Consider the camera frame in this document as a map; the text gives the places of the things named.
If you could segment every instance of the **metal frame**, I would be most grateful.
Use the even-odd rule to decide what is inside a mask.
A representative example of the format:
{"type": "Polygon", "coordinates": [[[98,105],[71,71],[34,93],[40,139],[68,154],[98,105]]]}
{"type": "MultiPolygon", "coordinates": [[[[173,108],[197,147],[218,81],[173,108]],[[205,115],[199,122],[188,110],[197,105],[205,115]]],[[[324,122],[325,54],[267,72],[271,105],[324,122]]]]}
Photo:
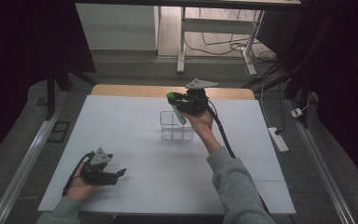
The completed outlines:
{"type": "MultiPolygon", "coordinates": [[[[294,107],[289,100],[285,100],[286,106],[289,111],[294,110],[294,107]]],[[[307,147],[307,150],[310,154],[310,158],[315,165],[316,170],[318,171],[319,176],[321,177],[324,187],[327,193],[332,199],[332,203],[337,210],[337,214],[341,219],[342,223],[345,224],[354,224],[356,223],[353,215],[351,214],[351,209],[348,207],[347,202],[345,201],[344,196],[342,195],[341,190],[339,189],[336,181],[330,173],[330,170],[327,164],[324,161],[324,158],[319,151],[319,148],[316,146],[315,141],[313,140],[312,134],[310,131],[302,125],[299,119],[295,120],[297,129],[304,140],[304,143],[307,147]]]]}
{"type": "MultiPolygon", "coordinates": [[[[271,3],[267,1],[246,2],[246,1],[222,1],[222,0],[77,0],[76,3],[107,4],[107,5],[129,5],[129,6],[162,6],[162,7],[210,7],[210,8],[232,8],[250,10],[277,10],[277,11],[301,11],[314,10],[314,5],[295,3],[271,3]]],[[[321,10],[334,6],[331,4],[318,4],[321,10]]]]}
{"type": "Polygon", "coordinates": [[[246,61],[250,75],[255,75],[255,66],[250,57],[255,35],[257,33],[262,12],[259,13],[256,21],[222,21],[210,19],[186,19],[186,8],[181,8],[181,30],[178,52],[178,64],[176,72],[183,74],[185,72],[185,32],[197,33],[215,33],[215,34],[238,34],[249,35],[249,41],[242,54],[246,61]]]}
{"type": "Polygon", "coordinates": [[[39,157],[40,151],[48,140],[48,135],[51,132],[54,123],[58,116],[61,114],[63,104],[69,95],[68,92],[60,92],[56,101],[56,109],[52,114],[50,120],[45,120],[39,129],[33,143],[29,147],[27,153],[24,156],[19,168],[14,174],[7,186],[7,189],[0,200],[0,223],[5,223],[14,203],[20,195],[22,187],[24,186],[29,174],[31,173],[34,163],[39,157]]]}

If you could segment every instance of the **white wall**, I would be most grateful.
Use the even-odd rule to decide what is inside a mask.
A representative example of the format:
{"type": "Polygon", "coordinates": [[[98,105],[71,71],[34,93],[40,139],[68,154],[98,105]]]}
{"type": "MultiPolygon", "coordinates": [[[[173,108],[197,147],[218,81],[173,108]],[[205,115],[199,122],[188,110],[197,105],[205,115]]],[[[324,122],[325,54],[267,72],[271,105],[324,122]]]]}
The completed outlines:
{"type": "Polygon", "coordinates": [[[76,4],[76,8],[90,49],[157,49],[157,7],[76,4]]]}

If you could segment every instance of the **clear plastic box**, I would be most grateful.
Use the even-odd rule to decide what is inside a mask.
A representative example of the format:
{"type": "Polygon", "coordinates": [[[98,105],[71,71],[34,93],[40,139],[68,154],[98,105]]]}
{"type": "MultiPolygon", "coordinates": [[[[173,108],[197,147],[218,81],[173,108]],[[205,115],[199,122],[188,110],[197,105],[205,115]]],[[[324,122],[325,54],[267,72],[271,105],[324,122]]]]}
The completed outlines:
{"type": "Polygon", "coordinates": [[[161,111],[159,117],[162,140],[193,140],[193,128],[189,121],[182,125],[174,111],[161,111]]]}

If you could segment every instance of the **metal rail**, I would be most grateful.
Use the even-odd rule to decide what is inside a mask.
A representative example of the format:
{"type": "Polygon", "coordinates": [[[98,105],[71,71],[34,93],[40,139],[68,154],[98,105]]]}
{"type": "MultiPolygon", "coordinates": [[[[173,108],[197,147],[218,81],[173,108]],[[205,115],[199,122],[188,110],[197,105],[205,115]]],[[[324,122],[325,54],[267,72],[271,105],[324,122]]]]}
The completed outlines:
{"type": "Polygon", "coordinates": [[[22,162],[17,169],[16,174],[14,174],[13,178],[10,181],[10,184],[7,186],[7,189],[0,201],[0,224],[6,222],[14,203],[19,197],[22,187],[24,186],[29,174],[34,167],[34,163],[39,157],[43,145],[45,145],[48,139],[48,135],[51,132],[54,123],[57,120],[57,117],[62,111],[62,106],[68,94],[68,92],[60,92],[56,101],[55,112],[52,114],[50,120],[45,120],[43,122],[42,126],[39,129],[39,132],[34,138],[33,143],[25,154],[24,159],[22,159],[22,162]]]}
{"type": "MultiPolygon", "coordinates": [[[[286,100],[285,102],[287,107],[289,108],[289,111],[294,110],[290,101],[286,100]]],[[[337,214],[341,219],[341,222],[344,224],[355,224],[356,222],[351,214],[351,209],[348,207],[348,204],[345,201],[341,190],[339,189],[333,176],[331,175],[329,168],[327,167],[321,152],[316,146],[310,131],[303,127],[299,119],[296,119],[295,122],[297,129],[304,140],[310,157],[312,158],[312,161],[316,167],[316,170],[318,171],[319,176],[324,183],[324,187],[332,199],[333,205],[337,210],[337,214]]]]}

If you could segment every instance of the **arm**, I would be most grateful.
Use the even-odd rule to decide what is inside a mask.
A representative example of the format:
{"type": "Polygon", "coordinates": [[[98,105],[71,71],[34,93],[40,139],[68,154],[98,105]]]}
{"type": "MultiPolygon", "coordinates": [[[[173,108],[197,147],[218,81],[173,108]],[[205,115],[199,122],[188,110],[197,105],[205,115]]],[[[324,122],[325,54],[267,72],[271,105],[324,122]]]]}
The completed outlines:
{"type": "Polygon", "coordinates": [[[225,209],[224,223],[274,223],[264,210],[255,182],[242,161],[231,158],[214,137],[212,116],[207,111],[197,116],[183,114],[210,154],[207,162],[213,170],[213,185],[225,209]]]}
{"type": "MultiPolygon", "coordinates": [[[[75,176],[80,175],[83,164],[79,166],[75,176]]],[[[87,184],[83,178],[76,177],[72,180],[71,187],[65,196],[62,196],[55,209],[43,213],[37,220],[37,224],[79,224],[77,217],[81,202],[86,199],[92,191],[97,188],[95,185],[87,184]]]]}

